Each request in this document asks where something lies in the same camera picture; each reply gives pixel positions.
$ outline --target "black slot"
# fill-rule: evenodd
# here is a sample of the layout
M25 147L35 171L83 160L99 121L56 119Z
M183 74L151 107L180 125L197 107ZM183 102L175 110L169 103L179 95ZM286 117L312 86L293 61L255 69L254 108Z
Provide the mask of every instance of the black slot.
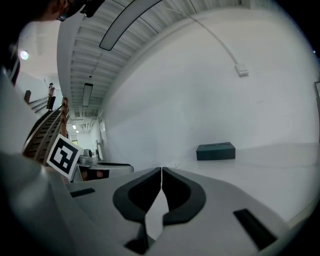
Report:
M167 167L162 168L162 190L169 207L163 216L163 226L187 223L205 206L204 189Z
M148 235L145 225L141 225L135 239L129 241L125 247L136 252L137 254L144 254L150 247L148 244Z
M234 211L233 214L260 250L277 240L249 210L237 210Z
M161 168L119 187L113 194L113 204L129 221L145 223L149 211L161 189Z
M87 195L87 194L91 194L93 192L95 192L95 190L93 188L85 188L85 189L82 189L82 190L70 192L70 195L73 198L76 198L76 197L84 196L84 195Z

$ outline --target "white cable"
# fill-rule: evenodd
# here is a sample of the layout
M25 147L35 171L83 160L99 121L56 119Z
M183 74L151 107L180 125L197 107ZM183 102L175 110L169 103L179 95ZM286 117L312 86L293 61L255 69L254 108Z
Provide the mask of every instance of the white cable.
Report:
M232 60L234 61L234 63L237 65L239 64L239 62L237 61L236 57L232 54L232 52L229 50L229 48L225 45L224 42L222 42L220 40L220 38L215 34L213 33L209 28L207 28L202 22L200 22L199 20L197 20L196 18L194 17L191 17L181 11L178 11L178 10L175 10L175 9L171 9L171 8L168 8L168 7L164 7L162 6L161 4L158 4L158 6L164 8L164 9L167 9L167 10L170 10L170 11L173 11L173 12L176 12L178 14L181 14L181 15L184 15L192 20L194 20L196 23L198 23L201 27L203 27L206 31L208 31L212 36L214 36L215 39L217 39L217 41L223 46L223 48L227 51L227 53L230 55L230 57L232 58Z

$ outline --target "wall outlet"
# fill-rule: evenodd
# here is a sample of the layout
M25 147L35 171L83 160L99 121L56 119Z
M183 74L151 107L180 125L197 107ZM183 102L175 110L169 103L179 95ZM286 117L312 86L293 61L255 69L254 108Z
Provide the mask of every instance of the wall outlet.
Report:
M244 77L249 75L249 70L247 69L245 64L237 64L235 65L235 70L238 73L239 77Z

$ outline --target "ceiling lamp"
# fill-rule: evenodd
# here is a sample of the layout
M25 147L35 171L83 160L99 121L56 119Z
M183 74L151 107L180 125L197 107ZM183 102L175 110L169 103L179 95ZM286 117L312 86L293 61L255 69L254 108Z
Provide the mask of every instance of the ceiling lamp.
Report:
M111 24L105 33L99 47L111 51L122 34L143 13L162 0L135 0L132 1Z
M21 52L20 52L20 57L21 57L21 59L23 59L23 60L26 61L26 60L29 58L29 53L28 53L28 51L27 51L27 50L21 51Z
M89 100L91 96L91 92L94 85L92 83L85 83L83 88L83 98L82 98L82 106L88 107L89 106Z

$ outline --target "dark teal box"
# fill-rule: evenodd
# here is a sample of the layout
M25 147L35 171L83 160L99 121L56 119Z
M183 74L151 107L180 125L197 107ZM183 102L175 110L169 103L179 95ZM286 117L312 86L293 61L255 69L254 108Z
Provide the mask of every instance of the dark teal box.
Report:
M230 142L199 145L196 150L196 159L198 161L235 158L236 148Z

